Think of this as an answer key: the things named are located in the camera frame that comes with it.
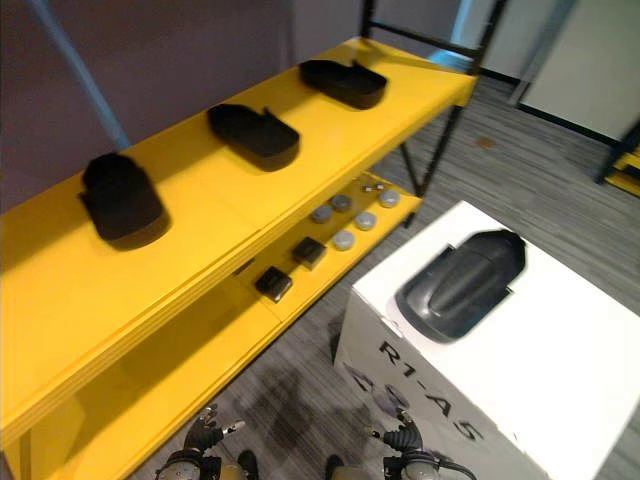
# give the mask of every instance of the gray disc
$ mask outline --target gray disc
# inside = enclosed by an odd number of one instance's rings
[[[373,213],[361,212],[355,218],[356,227],[360,230],[371,230],[376,226],[376,216]]]
[[[349,250],[351,247],[353,247],[355,241],[356,237],[353,235],[353,233],[346,230],[340,230],[333,236],[333,245],[338,250],[342,251]]]
[[[384,190],[378,195],[378,201],[385,208],[395,207],[400,201],[400,194],[395,190]]]
[[[316,223],[327,223],[331,219],[331,207],[322,205],[316,208],[311,214],[311,219]]]
[[[331,206],[336,212],[346,212],[351,208],[351,199],[346,195],[336,195],[331,199]]]

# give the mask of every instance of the white wall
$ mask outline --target white wall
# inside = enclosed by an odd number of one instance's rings
[[[619,139],[640,116],[640,0],[580,0],[522,103]]]
[[[462,45],[475,47],[494,0],[471,2],[465,21],[459,26]],[[482,66],[510,77],[521,78],[539,35],[557,0],[510,0]]]

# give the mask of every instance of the white box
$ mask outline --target white box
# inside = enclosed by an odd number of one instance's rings
[[[405,397],[425,448],[479,480],[591,480],[640,397],[638,316],[528,242],[513,293],[454,343],[424,337],[396,306],[448,245],[500,228],[460,203],[367,273],[334,365],[383,408]]]

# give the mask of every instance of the yellow shelving unit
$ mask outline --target yellow shelving unit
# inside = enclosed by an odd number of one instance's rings
[[[611,185],[640,197],[640,180],[624,171],[627,166],[640,169],[640,149],[633,153],[625,153],[620,157],[613,165],[613,171],[605,177],[605,180]]]
[[[418,208],[420,199],[401,193],[392,209],[376,202],[376,193],[362,193],[363,182],[381,181],[364,175],[344,191],[354,199],[349,213],[334,213],[323,225],[304,219],[261,252],[242,272],[232,275],[187,307],[138,347],[121,358],[31,430],[34,479],[122,478],[311,303]],[[377,217],[363,232],[352,222],[356,212]],[[338,251],[335,232],[356,235],[354,246]],[[296,264],[291,251],[305,236],[323,241],[327,253],[313,269]],[[279,303],[261,297],[253,283],[270,265],[287,272],[293,287]],[[19,465],[19,450],[8,450]]]
[[[300,132],[300,153],[282,170],[265,173],[235,155],[210,133],[205,112],[123,152],[147,171],[172,218],[152,244],[122,252],[102,242],[77,198],[80,175],[2,217],[0,428],[23,480],[29,470],[61,479],[131,471],[417,208],[406,194],[389,210],[358,196],[358,208],[378,214],[376,229],[355,232],[349,252],[329,248],[311,272],[292,265],[299,231],[328,241],[351,221],[335,215],[318,229],[306,220],[315,207],[353,190],[354,178],[444,109],[464,105],[474,84],[372,40],[318,58],[357,59],[389,79],[385,96],[354,110],[306,87],[294,68],[228,99],[268,106]],[[252,286],[269,262],[294,280],[278,305]],[[206,381],[194,382],[203,370]]]

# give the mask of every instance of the floor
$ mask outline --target floor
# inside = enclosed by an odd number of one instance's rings
[[[640,314],[640,199],[595,185],[591,179],[607,147],[510,107],[506,100],[512,88],[481,80],[413,225],[393,232],[212,399],[222,423],[236,418],[247,422],[215,448],[216,454],[232,460],[251,448],[262,478],[275,480],[321,479],[326,458],[338,453],[363,464],[373,478],[382,478],[385,450],[363,432],[381,414],[357,401],[334,373],[331,345],[353,282],[460,200],[513,228]],[[415,157],[432,151],[442,124],[440,118],[409,141]],[[409,185],[397,152],[375,170]],[[181,447],[185,431],[130,478],[154,478],[155,470]],[[639,451],[636,412],[598,480],[640,478]]]

